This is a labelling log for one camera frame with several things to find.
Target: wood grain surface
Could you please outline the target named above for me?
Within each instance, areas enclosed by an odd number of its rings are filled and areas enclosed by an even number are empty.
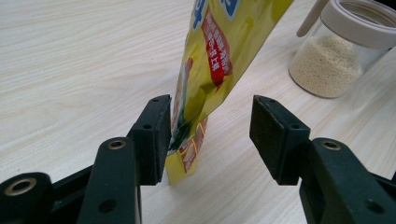
[[[197,171],[142,188],[144,223],[305,223],[298,187],[280,187],[248,138],[253,95],[346,143],[367,169],[396,170],[396,50],[342,97],[300,89],[288,66],[314,0],[296,0],[224,104],[209,117]],[[93,164],[147,101],[175,95],[193,1],[5,0],[0,6],[0,181],[57,181]]]

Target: plastic package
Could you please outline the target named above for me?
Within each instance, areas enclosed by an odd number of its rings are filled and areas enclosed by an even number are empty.
[[[171,183],[194,172],[207,116],[227,97],[292,0],[197,0],[166,159]]]

